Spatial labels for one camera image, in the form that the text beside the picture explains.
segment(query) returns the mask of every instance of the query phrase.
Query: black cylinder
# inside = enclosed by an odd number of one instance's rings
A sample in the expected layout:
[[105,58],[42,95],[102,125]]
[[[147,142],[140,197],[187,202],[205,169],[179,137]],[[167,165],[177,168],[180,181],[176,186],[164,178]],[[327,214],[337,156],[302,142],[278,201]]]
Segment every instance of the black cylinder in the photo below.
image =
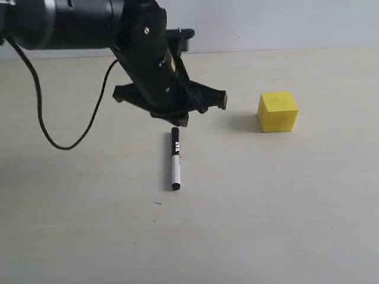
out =
[[115,45],[124,0],[17,0],[7,30],[27,49]]

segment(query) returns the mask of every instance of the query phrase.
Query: cable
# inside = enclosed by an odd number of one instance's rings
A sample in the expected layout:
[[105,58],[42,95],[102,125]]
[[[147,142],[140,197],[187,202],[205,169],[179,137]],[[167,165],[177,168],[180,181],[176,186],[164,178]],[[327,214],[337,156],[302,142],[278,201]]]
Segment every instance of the cable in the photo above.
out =
[[47,132],[46,130],[46,127],[45,127],[45,123],[43,122],[43,117],[42,117],[42,92],[41,92],[41,84],[40,84],[40,79],[38,78],[38,74],[35,70],[35,68],[33,67],[33,65],[31,64],[30,60],[28,59],[28,57],[25,55],[25,53],[21,50],[21,48],[17,45],[17,43],[10,37],[7,37],[6,40],[9,42],[9,44],[14,48],[14,50],[18,53],[18,55],[20,56],[20,58],[23,60],[23,62],[26,64],[26,66],[28,67],[31,75],[33,76],[33,80],[34,80],[34,84],[36,86],[36,92],[37,92],[37,110],[38,110],[38,121],[40,123],[40,127],[42,129],[42,132],[43,134],[45,135],[47,141],[50,142],[50,144],[54,147],[54,148],[57,148],[58,150],[63,150],[63,151],[69,151],[71,149],[74,149],[77,145],[80,144],[80,142],[82,142],[82,140],[86,137],[86,135],[88,134],[88,132],[90,131],[94,121],[95,121],[95,117],[97,115],[97,112],[98,112],[98,109],[99,109],[99,106],[100,106],[100,103],[102,101],[102,97],[104,96],[104,91],[105,91],[105,87],[107,85],[107,80],[108,80],[108,77],[112,71],[112,68],[116,65],[116,63],[118,63],[118,60],[115,60],[112,62],[112,64],[109,66],[106,74],[105,74],[105,77],[104,77],[104,81],[102,83],[102,88],[101,88],[101,92],[100,92],[100,97],[99,97],[99,100],[96,104],[96,107],[95,107],[95,110],[94,110],[94,113],[92,114],[92,117],[91,117],[91,120],[87,126],[87,129],[84,131],[84,133],[80,136],[80,138],[77,140],[77,142],[73,143],[71,146],[69,147],[62,147],[58,144],[56,144],[54,142],[54,140],[51,138],[50,134]]

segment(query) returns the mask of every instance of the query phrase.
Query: beige table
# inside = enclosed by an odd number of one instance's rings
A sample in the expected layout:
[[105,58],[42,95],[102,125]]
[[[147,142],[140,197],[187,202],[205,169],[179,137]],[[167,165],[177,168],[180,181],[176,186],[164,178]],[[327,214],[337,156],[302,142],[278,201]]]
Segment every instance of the beige table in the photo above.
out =
[[[59,143],[85,128],[112,60],[34,61]],[[39,129],[25,66],[0,62],[0,283],[378,283],[379,49],[184,60],[229,108],[191,114],[176,193],[171,126],[114,102],[121,68],[66,153]],[[264,91],[293,92],[293,133],[260,133]]]

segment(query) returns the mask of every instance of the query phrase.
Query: table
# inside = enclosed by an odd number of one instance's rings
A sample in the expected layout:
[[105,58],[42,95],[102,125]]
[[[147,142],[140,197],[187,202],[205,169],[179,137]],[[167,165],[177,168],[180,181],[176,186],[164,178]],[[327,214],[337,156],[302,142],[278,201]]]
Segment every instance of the table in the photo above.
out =
[[[62,152],[25,66],[0,62],[0,283],[377,283],[378,53],[185,55],[229,104],[191,114],[179,192],[171,126],[111,97],[129,83],[120,67],[88,137]],[[33,61],[58,143],[83,132],[112,60]],[[266,91],[293,93],[293,133],[261,133]]]

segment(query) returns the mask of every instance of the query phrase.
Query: marker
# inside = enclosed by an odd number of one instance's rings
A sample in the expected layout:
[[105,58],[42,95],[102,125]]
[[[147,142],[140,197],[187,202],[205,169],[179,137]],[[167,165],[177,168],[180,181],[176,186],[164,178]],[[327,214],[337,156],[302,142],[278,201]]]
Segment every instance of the marker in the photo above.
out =
[[171,157],[171,181],[172,189],[178,191],[180,189],[180,142],[179,128],[174,127],[172,134],[172,157]]

